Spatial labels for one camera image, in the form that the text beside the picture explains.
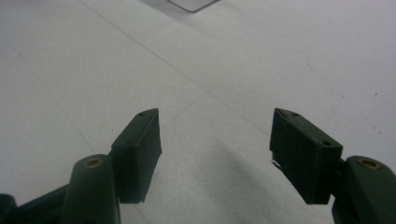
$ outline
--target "screw hole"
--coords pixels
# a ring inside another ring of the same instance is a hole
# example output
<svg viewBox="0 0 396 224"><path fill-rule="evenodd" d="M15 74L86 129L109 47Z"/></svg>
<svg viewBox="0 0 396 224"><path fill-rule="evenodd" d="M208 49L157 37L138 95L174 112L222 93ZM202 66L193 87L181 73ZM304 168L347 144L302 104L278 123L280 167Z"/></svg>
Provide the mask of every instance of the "screw hole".
<svg viewBox="0 0 396 224"><path fill-rule="evenodd" d="M92 158L85 162L85 167L88 169L96 168L102 164L103 160L100 158Z"/></svg>
<svg viewBox="0 0 396 224"><path fill-rule="evenodd" d="M323 146L326 146L326 147L328 147L329 145L331 145L331 143L328 142L328 141L322 141L321 144L322 144Z"/></svg>
<svg viewBox="0 0 396 224"><path fill-rule="evenodd" d="M359 159L358 163L370 170L377 171L377 170L381 169L381 165L376 161L367 160L367 159Z"/></svg>

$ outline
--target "floor seam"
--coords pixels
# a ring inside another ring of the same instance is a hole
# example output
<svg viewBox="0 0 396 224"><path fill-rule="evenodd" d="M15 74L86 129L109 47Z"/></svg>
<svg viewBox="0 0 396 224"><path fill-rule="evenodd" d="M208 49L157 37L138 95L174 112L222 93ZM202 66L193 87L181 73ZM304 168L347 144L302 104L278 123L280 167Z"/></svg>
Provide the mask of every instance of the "floor seam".
<svg viewBox="0 0 396 224"><path fill-rule="evenodd" d="M136 208L137 212L140 214L140 216L146 221L147 224L149 224L148 220L143 216L143 213L137 208L136 204L134 204L134 208Z"/></svg>
<svg viewBox="0 0 396 224"><path fill-rule="evenodd" d="M105 16L101 15L99 12L97 12L96 10L94 10L93 8L91 8L90 6L88 6L87 4L85 4L84 2L82 2L82 0L78 0L82 5L84 5L85 7L87 7L89 10L91 10L93 13L95 13L96 15L98 15L100 18L102 18L103 20L105 20L106 22L108 22L110 25L112 25L114 28L116 28L117 30L119 30L120 32L122 32L124 35L128 36L129 38L131 38L134 42L136 42L138 45L140 45L142 48L148 50L150 53L152 53L155 57L157 57L158 59L160 59L161 61L163 61L164 63L168 64L169 66L171 66L173 69L175 69L178 73L180 73L183 77L185 77L186 79L188 79L190 82L194 83L195 85L197 85L198 87L200 87L202 90L204 90L205 92L207 92L208 94L210 94L212 97L214 97L215 99L217 99L218 101L220 101L222 104L224 104L225 106L227 106L229 109L231 109L234 113L236 113L237 115L239 115L242 119L246 120L247 122L249 122L250 124L252 124L254 127L256 127L257 129L259 129L260 131L262 131L263 133L265 133L266 135L270 136L269 133L267 133L265 130L263 130L262 128L260 128L258 125L256 125L255 123L253 123L252 121L250 121L249 119L245 118L244 116L242 116L240 113L238 113L235 109L233 109L232 107L230 107L228 104L225 104L222 100L220 100L217 96L215 96L212 92L208 91L206 88L204 88L202 85L200 85L199 83L195 82L194 80L192 80L190 77L188 77L187 75L185 75L183 72L181 72L180 70L178 70L174 65L172 65L171 63L169 63L168 61L166 61L164 58L162 58L160 55L158 55L157 53L155 53L153 50L149 49L148 47L146 47L145 45L143 45L142 43L140 43L138 40L136 40L134 37L132 37L131 35L129 35L128 33L126 33L125 31L121 30L121 28L119 26L117 26L116 24L114 24L112 21L108 20Z"/></svg>
<svg viewBox="0 0 396 224"><path fill-rule="evenodd" d="M204 92L198 96L195 100L193 100L189 105L187 105L183 110L181 110L180 112L178 112L176 115L174 115L171 120L169 120L168 122L166 122L160 129L163 130L169 123L172 123L172 121L174 121L176 118L178 118L181 114L183 114L186 110L190 109L190 107L192 107L193 105L195 105L195 103L197 103L202 97L204 97L204 95L206 95L208 92L204 90Z"/></svg>

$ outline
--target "white floor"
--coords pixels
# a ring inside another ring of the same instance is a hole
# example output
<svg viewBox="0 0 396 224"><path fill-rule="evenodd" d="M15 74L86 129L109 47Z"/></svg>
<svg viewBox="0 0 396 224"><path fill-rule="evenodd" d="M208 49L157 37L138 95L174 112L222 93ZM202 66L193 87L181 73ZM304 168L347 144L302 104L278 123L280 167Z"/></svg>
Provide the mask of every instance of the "white floor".
<svg viewBox="0 0 396 224"><path fill-rule="evenodd" d="M123 223L332 223L272 164L275 107L396 170L396 3L0 0L0 192L68 182L140 111L163 154Z"/></svg>

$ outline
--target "metal object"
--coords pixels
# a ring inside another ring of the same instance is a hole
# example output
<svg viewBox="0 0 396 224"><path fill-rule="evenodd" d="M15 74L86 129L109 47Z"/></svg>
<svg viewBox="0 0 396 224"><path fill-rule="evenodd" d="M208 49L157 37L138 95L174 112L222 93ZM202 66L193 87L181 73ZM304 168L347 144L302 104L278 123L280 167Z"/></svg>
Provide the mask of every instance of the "metal object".
<svg viewBox="0 0 396 224"><path fill-rule="evenodd" d="M217 3L219 0L168 0L173 5L190 13L198 12L206 7Z"/></svg>
<svg viewBox="0 0 396 224"><path fill-rule="evenodd" d="M139 113L112 145L109 155L75 164L69 185L17 207L0 194L0 224L118 224L120 203L146 198L162 154L159 111Z"/></svg>
<svg viewBox="0 0 396 224"><path fill-rule="evenodd" d="M341 159L342 146L302 116L277 108L270 150L307 204L335 197L336 224L396 223L396 177L385 164L365 157Z"/></svg>

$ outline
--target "gray line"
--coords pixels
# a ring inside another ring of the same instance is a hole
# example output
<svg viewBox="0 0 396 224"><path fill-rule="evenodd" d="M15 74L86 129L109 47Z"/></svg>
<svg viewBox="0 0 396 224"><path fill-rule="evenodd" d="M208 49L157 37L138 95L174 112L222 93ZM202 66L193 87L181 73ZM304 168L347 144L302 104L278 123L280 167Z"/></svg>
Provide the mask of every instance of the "gray line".
<svg viewBox="0 0 396 224"><path fill-rule="evenodd" d="M182 111L178 112L174 117L171 118L168 122L166 122L161 129L163 130L168 124L172 123L176 118L178 118L181 114L183 114L186 110L188 110L190 107L192 107L195 103L197 103L205 94L209 93L208 91L204 90L204 93L202 93L200 96L198 96L195 100L192 101L186 108L184 108Z"/></svg>
<svg viewBox="0 0 396 224"><path fill-rule="evenodd" d="M148 50L150 53L152 53L154 56L156 56L157 58L159 58L161 61L163 61L164 63L168 64L169 66L171 66L173 69L175 69L177 72L179 72L183 77L185 77L186 79L188 79L190 82L194 83L195 85L197 85L198 87L200 87L201 89L203 89L204 91L206 91L208 94L210 94L212 97L214 97L215 99L217 99L218 101L220 101L222 104L224 104L225 106L227 106L229 109L231 109L234 113L236 113L237 115L239 115L242 119L245 119L247 122L249 122L250 124L252 124L253 126L255 126L257 129L259 129L260 131L262 131L263 133L265 133L266 135L270 136L269 133L267 133L265 130L263 130L262 128L260 128L259 126L257 126L255 123L253 123L252 121L250 121L249 119L245 118L243 115L241 115L240 113L238 113L236 110L234 110L233 108L231 108L229 105L225 104L223 101L221 101L217 96L215 96L213 93L211 93L210 91L208 91L207 89L205 89L203 86L201 86L199 83L195 82L194 80L192 80L190 77L188 77L186 74L184 74L183 72L181 72L180 70L178 70L175 66L173 66L172 64L170 64L168 61L166 61L164 58L162 58L160 55L158 55L157 53L155 53L153 50L149 49L148 47L146 47L145 45L143 45L142 43L140 43L137 39L133 38L131 35L127 34L125 31L121 30L121 28L119 26L117 26L116 24L114 24L113 22L111 22L110 20L108 20L105 16L101 15L100 13L98 13L97 11L95 11L93 8L91 8L90 6L88 6L87 4L85 4L84 2L82 2L82 0L78 0L82 5L84 5L85 7L87 7L89 10L91 10L93 13L95 13L96 15L98 15L99 17L101 17L103 20L107 21L110 25L114 26L116 29L118 29L120 32L122 32L123 34L125 34L126 36L128 36L129 38L131 38L134 42L136 42L138 45L140 45L141 47L143 47L144 49Z"/></svg>
<svg viewBox="0 0 396 224"><path fill-rule="evenodd" d="M140 214L140 216L145 219L146 223L149 224L148 220L145 218L145 216L143 216L143 213L140 212L140 210L137 208L137 206L134 204L134 208L136 208L137 212Z"/></svg>

